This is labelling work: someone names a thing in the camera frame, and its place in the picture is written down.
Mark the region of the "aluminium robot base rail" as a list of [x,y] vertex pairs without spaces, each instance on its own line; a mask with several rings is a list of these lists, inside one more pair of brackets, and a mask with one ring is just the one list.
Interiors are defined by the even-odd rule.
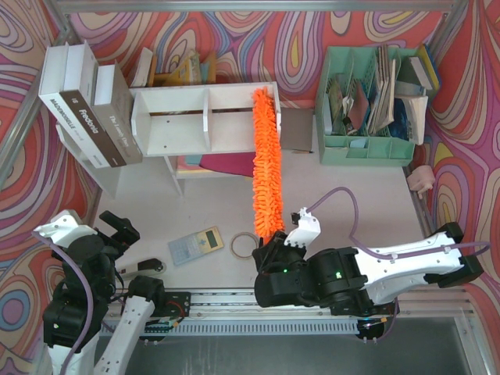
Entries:
[[[454,318],[463,321],[475,315],[470,297],[461,287],[419,287],[398,297],[399,318]],[[332,316],[329,309],[281,306],[261,308],[248,289],[193,290],[187,317],[170,332],[165,327],[152,332],[168,336],[259,336],[357,334],[359,318]]]

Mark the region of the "orange chenille duster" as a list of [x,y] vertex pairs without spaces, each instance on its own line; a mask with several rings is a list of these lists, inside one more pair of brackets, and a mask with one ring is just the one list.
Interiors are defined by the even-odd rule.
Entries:
[[255,90],[252,110],[255,158],[253,159],[253,209],[255,233],[269,242],[285,228],[282,211],[281,149],[274,100],[263,87]]

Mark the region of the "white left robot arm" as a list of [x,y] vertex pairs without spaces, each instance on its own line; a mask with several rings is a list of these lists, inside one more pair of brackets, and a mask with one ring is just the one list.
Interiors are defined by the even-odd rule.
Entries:
[[54,374],[123,374],[140,336],[166,301],[160,279],[138,276],[123,296],[120,320],[101,356],[95,355],[103,321],[116,296],[116,260],[140,234],[126,218],[109,211],[100,219],[114,228],[108,236],[63,210],[33,235],[62,263],[63,278],[43,312],[44,343]]

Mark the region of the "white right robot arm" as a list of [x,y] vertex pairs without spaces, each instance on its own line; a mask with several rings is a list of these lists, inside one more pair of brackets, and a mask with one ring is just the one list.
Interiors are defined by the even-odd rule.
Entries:
[[320,307],[333,316],[368,317],[394,312],[396,298],[413,288],[452,288],[476,280],[484,269],[476,255],[461,252],[463,233],[447,223],[413,243],[370,249],[327,248],[310,258],[287,245],[279,232],[253,251],[254,295],[263,308]]

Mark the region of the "blue beige scientific calculator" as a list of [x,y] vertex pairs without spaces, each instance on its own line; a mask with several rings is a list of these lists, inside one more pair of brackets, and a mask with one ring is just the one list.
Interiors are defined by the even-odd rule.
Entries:
[[224,247],[217,227],[210,227],[168,243],[175,266],[189,263]]

